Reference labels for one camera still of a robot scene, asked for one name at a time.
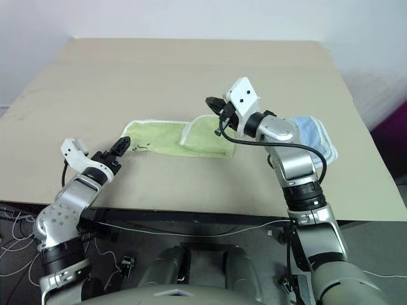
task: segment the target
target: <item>beige tabletop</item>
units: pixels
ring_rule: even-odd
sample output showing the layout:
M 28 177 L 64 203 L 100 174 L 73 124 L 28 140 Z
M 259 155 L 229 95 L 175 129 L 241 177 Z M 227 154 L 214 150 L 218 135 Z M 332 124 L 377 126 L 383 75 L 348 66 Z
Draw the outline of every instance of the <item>beige tabletop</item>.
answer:
M 322 184 L 337 219 L 407 220 L 407 211 L 346 86 L 313 42 L 77 39 L 0 119 L 0 200 L 51 203 L 60 190 L 60 145 L 80 137 L 109 148 L 131 120 L 190 121 L 210 114 L 247 76 L 262 110 L 323 121 L 339 158 Z M 140 210 L 287 216 L 261 147 L 232 159 L 133 152 L 95 205 Z M 67 178 L 74 175 L 69 170 Z

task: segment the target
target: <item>floor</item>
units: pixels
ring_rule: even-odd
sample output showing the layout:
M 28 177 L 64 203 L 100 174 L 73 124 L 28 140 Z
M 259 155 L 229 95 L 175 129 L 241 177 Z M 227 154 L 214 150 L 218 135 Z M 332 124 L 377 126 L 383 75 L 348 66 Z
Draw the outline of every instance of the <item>floor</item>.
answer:
M 404 202 L 407 202 L 407 186 L 400 186 L 399 190 L 403 195 Z M 128 223 L 117 224 L 131 227 Z M 12 225 L 13 223 L 10 221 L 0 221 L 2 245 L 11 238 Z M 236 229 L 235 226 L 180 222 L 139 222 L 138 225 L 191 234 L 218 234 Z M 29 233 L 30 228 L 31 224 L 24 222 L 23 231 Z M 269 236 L 268 229 L 253 229 L 222 238 L 185 238 L 121 231 L 115 242 L 111 241 L 110 238 L 104 238 L 97 239 L 97 244 L 101 252 L 111 250 L 119 260 L 124 255 L 136 257 L 135 268 L 130 278 L 123 282 L 123 288 L 136 287 L 144 270 L 152 262 L 154 256 L 167 247 L 179 245 L 181 242 L 239 245 L 246 250 L 254 262 L 261 281 L 265 304 L 288 304 L 287 297 L 275 284 L 280 276 L 285 273 L 286 248 L 276 240 L 277 230 L 274 229 L 273 235 Z M 363 270 L 381 275 L 407 275 L 406 232 L 407 222 L 367 222 L 357 226 L 343 227 L 343 235 L 349 247 L 351 262 L 357 264 Z M 34 244 L 28 246 L 25 250 L 7 253 L 0 260 L 1 274 L 8 274 L 20 269 L 35 256 L 35 253 Z M 112 256 L 110 254 L 99 256 L 94 240 L 90 242 L 86 255 L 93 263 L 92 275 L 106 282 L 113 268 Z M 222 266 L 221 252 L 192 251 L 190 283 L 224 287 Z M 31 271 L 34 282 L 38 282 L 39 274 L 39 262 L 36 261 Z M 0 304 L 6 304 L 6 300 L 22 275 L 23 272 L 0 278 Z M 405 304 L 407 298 L 406 278 L 377 278 L 372 276 L 372 279 L 384 291 L 389 304 Z M 9 304 L 39 303 L 39 289 L 30 284 L 27 274 L 24 274 Z

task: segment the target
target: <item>blue towel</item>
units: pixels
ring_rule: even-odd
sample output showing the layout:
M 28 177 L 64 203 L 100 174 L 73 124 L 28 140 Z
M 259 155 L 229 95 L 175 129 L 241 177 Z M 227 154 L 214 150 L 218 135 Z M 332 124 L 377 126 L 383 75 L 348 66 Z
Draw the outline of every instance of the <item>blue towel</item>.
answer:
M 302 144 L 318 150 L 324 155 L 326 163 L 338 158 L 338 151 L 332 144 L 324 125 L 312 116 L 298 116 L 290 118 L 300 129 L 300 140 Z M 315 167 L 321 167 L 322 162 L 318 156 L 311 152 L 311 158 Z

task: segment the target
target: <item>green towel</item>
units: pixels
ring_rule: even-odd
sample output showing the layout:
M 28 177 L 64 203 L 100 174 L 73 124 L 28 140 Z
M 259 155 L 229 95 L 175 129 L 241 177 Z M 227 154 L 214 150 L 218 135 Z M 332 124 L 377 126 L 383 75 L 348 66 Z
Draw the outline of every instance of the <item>green towel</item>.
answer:
M 133 121 L 122 136 L 131 138 L 134 151 L 152 151 L 160 154 L 186 157 L 231 158 L 235 145 L 214 130 L 219 126 L 217 116 L 199 116 L 192 122 Z M 233 130 L 228 134 L 234 136 Z

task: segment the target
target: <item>robotic arm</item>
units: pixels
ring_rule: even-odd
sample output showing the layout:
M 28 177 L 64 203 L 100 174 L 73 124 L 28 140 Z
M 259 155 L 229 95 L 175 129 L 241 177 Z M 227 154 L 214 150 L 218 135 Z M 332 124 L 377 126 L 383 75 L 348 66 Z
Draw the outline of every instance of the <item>robotic arm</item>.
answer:
M 293 250 L 301 270 L 311 272 L 315 300 L 325 305 L 385 305 L 378 287 L 347 262 L 346 245 L 321 188 L 326 171 L 323 155 L 301 144 L 300 131 L 293 122 L 270 111 L 260 113 L 258 100 L 249 80 L 240 78 L 223 99 L 210 97 L 206 103 L 219 115 L 217 135 L 239 144 L 263 146 L 269 153 L 292 224 L 287 249 Z M 229 137 L 224 131 L 228 126 L 256 141 Z M 66 162 L 81 174 L 64 186 L 34 225 L 45 274 L 40 280 L 42 304 L 77 304 L 103 294 L 100 281 L 89 277 L 90 262 L 83 253 L 77 226 L 83 211 L 120 170 L 116 158 L 129 146 L 130 138 L 123 137 L 109 151 L 97 152 L 89 159 L 80 140 L 67 139 L 62 145 Z M 310 152 L 324 165 L 319 178 Z
M 83 253 L 77 226 L 82 212 L 120 170 L 116 158 L 129 146 L 130 137 L 123 137 L 109 151 L 99 151 L 89 159 L 82 141 L 66 139 L 62 144 L 66 162 L 81 174 L 64 186 L 34 225 L 45 274 L 39 282 L 42 304 L 77 304 L 103 293 L 100 281 L 88 276 L 90 262 Z
M 270 111 L 261 114 L 258 100 L 248 78 L 240 78 L 223 99 L 209 97 L 206 103 L 219 115 L 216 135 L 238 144 L 264 146 L 269 153 L 293 225 L 289 247 L 297 266 L 312 273 L 315 300 L 328 305 L 386 304 L 379 288 L 347 262 L 346 244 L 320 185 L 326 160 L 315 149 L 301 145 L 295 123 Z M 224 132 L 227 126 L 256 141 L 230 138 Z M 324 165 L 319 179 L 310 152 L 318 155 Z

